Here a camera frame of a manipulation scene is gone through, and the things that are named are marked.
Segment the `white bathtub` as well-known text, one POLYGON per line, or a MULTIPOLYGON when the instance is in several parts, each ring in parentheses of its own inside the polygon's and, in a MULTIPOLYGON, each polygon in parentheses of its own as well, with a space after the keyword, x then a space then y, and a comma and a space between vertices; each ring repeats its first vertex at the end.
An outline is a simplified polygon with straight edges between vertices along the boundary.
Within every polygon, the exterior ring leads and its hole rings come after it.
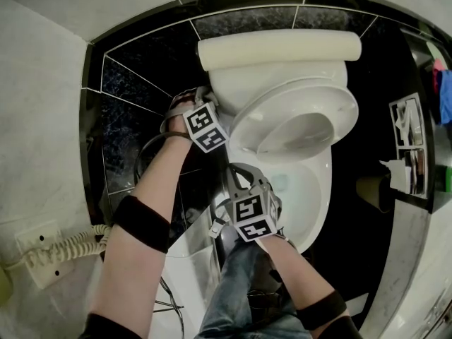
POLYGON ((162 276, 172 294, 158 289, 149 339, 192 339, 198 333, 220 279, 211 223, 207 208, 169 248, 162 276))

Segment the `person's left forearm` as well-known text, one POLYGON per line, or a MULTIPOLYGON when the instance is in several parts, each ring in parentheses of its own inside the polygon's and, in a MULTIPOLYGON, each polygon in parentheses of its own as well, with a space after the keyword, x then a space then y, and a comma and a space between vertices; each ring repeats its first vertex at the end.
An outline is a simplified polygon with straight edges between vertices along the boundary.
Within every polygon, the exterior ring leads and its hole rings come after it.
MULTIPOLYGON (((130 196, 170 224, 179 174, 191 142, 168 138, 130 196)), ((166 252, 137 240, 114 223, 90 314, 97 314, 148 339, 166 252)))

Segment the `chrome toilet paper holder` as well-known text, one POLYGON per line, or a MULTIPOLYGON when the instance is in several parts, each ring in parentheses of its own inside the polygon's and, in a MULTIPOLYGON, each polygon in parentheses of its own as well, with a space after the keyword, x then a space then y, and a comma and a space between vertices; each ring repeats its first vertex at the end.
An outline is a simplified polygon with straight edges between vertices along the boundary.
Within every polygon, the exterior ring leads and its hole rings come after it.
POLYGON ((408 195, 427 197, 427 136, 420 97, 413 93, 389 104, 395 136, 396 159, 404 159, 411 168, 411 192, 408 195))

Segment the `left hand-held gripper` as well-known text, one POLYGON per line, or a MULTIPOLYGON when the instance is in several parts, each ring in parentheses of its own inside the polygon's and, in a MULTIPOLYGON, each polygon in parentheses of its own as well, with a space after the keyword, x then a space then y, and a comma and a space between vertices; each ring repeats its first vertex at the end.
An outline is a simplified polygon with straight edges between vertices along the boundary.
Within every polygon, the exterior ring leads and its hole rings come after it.
POLYGON ((220 106, 216 96, 211 96, 210 86, 199 86, 195 93, 196 108, 183 115, 174 115, 173 102, 160 125, 160 132, 168 131, 168 121, 182 117, 189 138, 204 152, 209 153, 226 144, 229 136, 220 123, 217 108, 220 106))

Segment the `blue cloth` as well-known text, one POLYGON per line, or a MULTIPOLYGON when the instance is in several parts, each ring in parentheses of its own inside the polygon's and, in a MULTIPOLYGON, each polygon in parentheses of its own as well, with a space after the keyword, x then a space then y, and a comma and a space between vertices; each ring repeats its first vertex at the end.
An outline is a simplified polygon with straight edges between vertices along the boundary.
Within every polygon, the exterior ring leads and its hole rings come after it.
POLYGON ((452 122, 452 71, 444 70, 439 79, 439 112, 441 124, 452 122))

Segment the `pink cloth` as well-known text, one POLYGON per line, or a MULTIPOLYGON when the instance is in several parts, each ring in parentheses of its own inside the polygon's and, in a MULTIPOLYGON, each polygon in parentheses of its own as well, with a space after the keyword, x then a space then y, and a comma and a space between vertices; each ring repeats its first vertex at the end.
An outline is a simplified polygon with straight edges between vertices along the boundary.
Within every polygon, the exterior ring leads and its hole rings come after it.
POLYGON ((444 71, 444 65, 440 59, 435 59, 432 69, 433 91, 435 95, 439 94, 439 79, 441 72, 444 71))

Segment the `white toilet paper sheet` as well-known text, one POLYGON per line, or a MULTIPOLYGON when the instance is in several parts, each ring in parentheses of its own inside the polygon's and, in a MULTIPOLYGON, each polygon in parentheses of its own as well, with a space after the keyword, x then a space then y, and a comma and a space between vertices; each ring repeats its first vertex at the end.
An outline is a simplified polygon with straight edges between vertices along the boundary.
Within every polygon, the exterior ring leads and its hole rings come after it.
POLYGON ((404 159, 379 161, 390 170, 390 188, 409 194, 411 192, 411 168, 408 167, 404 159))

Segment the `beige phone wall plate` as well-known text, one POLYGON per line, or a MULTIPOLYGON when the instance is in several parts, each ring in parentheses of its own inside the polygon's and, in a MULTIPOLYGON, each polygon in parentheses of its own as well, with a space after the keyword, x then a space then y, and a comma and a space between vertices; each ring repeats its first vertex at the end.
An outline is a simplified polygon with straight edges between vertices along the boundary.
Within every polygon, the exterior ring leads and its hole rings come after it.
POLYGON ((51 254, 53 244, 63 237, 59 224, 55 220, 23 230, 15 234, 19 252, 28 272, 36 286, 43 290, 53 285, 74 269, 72 261, 61 261, 56 254, 51 254))

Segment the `person's left hand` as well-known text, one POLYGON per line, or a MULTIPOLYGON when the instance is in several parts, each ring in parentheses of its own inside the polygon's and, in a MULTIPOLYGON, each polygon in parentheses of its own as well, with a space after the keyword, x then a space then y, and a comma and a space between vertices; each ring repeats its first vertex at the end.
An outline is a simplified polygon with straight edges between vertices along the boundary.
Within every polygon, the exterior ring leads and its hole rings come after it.
POLYGON ((174 115, 183 115, 185 112, 191 112, 196 108, 196 92, 191 91, 177 96, 173 103, 172 110, 174 115))

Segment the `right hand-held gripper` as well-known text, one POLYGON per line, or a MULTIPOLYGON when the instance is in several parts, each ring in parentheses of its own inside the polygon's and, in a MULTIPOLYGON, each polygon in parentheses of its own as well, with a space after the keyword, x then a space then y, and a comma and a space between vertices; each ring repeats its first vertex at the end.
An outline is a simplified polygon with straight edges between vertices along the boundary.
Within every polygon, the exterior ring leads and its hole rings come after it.
POLYGON ((282 203, 262 171, 252 165, 233 162, 227 166, 225 175, 231 196, 225 208, 239 236, 245 242, 252 242, 276 234, 282 203), (243 171, 250 185, 248 190, 237 178, 237 172, 243 171))

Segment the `person's blue jeans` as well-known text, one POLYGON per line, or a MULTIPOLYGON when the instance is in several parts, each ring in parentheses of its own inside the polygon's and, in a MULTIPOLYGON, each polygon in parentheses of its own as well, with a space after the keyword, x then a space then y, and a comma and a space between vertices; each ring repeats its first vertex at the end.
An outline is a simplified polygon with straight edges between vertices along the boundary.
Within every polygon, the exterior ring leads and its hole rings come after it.
POLYGON ((221 279, 194 339, 312 339, 296 317, 287 292, 276 312, 253 321, 248 292, 256 263, 266 253, 255 243, 239 242, 227 256, 221 279))

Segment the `person's right forearm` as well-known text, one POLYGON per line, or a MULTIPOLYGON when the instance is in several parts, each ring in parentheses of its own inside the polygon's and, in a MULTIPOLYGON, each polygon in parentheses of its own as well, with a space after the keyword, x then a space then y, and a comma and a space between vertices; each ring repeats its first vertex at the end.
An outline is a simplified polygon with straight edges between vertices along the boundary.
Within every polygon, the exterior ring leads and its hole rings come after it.
POLYGON ((317 339, 334 321, 349 316, 344 301, 328 281, 286 240, 261 240, 293 301, 305 329, 317 339))

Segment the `beige trash bin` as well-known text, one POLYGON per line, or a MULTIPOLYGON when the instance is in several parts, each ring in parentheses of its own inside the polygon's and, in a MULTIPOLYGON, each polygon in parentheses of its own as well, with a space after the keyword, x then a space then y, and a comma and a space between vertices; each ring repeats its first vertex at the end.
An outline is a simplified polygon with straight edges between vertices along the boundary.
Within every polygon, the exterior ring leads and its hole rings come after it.
POLYGON ((362 200, 382 213, 389 212, 393 207, 388 174, 360 177, 356 181, 356 192, 362 200))

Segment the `white ceramic toilet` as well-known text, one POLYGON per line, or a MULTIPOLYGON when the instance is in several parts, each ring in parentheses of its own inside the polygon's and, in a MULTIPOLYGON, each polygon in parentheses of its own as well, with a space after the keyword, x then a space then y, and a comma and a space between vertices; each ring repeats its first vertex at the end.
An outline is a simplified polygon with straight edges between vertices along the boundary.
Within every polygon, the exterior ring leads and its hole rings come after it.
POLYGON ((359 107, 346 63, 353 32, 282 29, 201 40, 197 46, 229 140, 228 160, 259 168, 282 201, 278 228, 299 252, 323 227, 331 197, 331 148, 359 107))

